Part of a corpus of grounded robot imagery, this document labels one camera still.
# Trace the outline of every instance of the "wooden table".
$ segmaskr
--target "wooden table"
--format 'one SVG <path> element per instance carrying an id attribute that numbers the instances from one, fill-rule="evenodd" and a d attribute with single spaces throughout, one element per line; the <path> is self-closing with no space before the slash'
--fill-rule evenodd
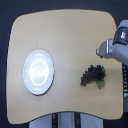
<path id="1" fill-rule="evenodd" d="M 7 61 L 9 122 L 25 123 L 61 111 L 120 118 L 123 113 L 121 63 L 96 55 L 96 49 L 112 38 L 115 30 L 112 16 L 100 11 L 44 11 L 17 18 L 11 31 Z M 51 56 L 55 68 L 53 84 L 41 96 L 31 94 L 23 81 L 25 60 L 37 49 Z M 106 84 L 101 90 L 96 82 L 80 86 L 80 78 L 91 64 L 106 69 Z"/>

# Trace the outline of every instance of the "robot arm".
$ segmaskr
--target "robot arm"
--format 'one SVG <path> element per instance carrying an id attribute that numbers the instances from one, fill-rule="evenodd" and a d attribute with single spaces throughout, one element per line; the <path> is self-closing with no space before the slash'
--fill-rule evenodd
<path id="1" fill-rule="evenodd" d="M 103 42 L 96 54 L 106 59 L 114 58 L 128 65 L 128 20 L 120 23 L 114 38 Z"/>

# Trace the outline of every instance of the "table top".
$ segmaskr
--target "table top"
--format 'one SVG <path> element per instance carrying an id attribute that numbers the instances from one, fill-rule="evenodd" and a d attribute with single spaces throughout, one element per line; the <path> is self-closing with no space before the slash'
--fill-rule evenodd
<path id="1" fill-rule="evenodd" d="M 77 111 L 104 119 L 118 119 L 123 113 L 122 65 L 101 59 L 96 49 L 116 30 L 112 16 L 90 10 L 44 11 L 17 18 L 13 24 L 7 60 L 7 116 L 12 124 L 40 116 Z M 27 56 L 42 49 L 52 58 L 54 81 L 47 93 L 31 94 L 23 80 Z M 88 67 L 103 65 L 105 87 L 96 82 L 80 86 Z"/>

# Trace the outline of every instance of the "white plate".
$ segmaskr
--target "white plate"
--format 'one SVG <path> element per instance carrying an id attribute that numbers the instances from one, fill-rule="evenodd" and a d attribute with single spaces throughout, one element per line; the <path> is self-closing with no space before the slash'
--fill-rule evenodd
<path id="1" fill-rule="evenodd" d="M 35 95 L 45 93 L 52 84 L 53 75 L 53 62 L 48 53 L 35 50 L 27 57 L 23 68 L 23 78 L 31 93 Z"/>

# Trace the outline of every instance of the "grape cluster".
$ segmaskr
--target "grape cluster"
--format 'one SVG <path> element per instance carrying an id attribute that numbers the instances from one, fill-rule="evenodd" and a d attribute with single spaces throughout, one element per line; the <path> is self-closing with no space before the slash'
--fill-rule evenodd
<path id="1" fill-rule="evenodd" d="M 85 71 L 85 74 L 81 77 L 81 86 L 86 86 L 91 81 L 102 81 L 104 80 L 105 72 L 104 67 L 97 65 L 94 67 L 91 65 L 88 68 L 88 71 Z"/>

